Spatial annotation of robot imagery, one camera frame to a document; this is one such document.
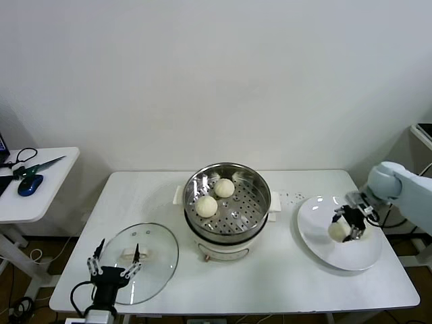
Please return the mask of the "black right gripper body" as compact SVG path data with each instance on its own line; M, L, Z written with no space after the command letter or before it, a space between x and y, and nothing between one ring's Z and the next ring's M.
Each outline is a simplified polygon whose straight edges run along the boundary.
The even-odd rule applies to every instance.
M358 232L365 231L366 225L364 215L358 209L353 209L349 205L341 207L342 217L345 219L351 230Z

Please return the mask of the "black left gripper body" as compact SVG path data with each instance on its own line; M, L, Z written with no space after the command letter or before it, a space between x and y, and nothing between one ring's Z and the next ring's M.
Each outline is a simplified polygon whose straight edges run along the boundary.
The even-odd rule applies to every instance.
M113 306L117 293L126 287L126 276L122 275L125 271L122 267L102 266L102 274L90 276L90 281L96 287L93 304L97 306Z

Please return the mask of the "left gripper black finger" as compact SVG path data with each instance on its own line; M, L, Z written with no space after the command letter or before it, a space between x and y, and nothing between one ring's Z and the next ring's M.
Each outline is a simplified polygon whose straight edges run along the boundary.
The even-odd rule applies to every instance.
M136 245L132 264L121 274L122 277L126 279L132 279L142 268L142 263L140 262L140 251L139 244Z
M105 243L105 239L102 239L101 243L96 247L91 257L87 259L87 267L90 275L102 275L103 270L100 266L99 259L102 253L102 249Z

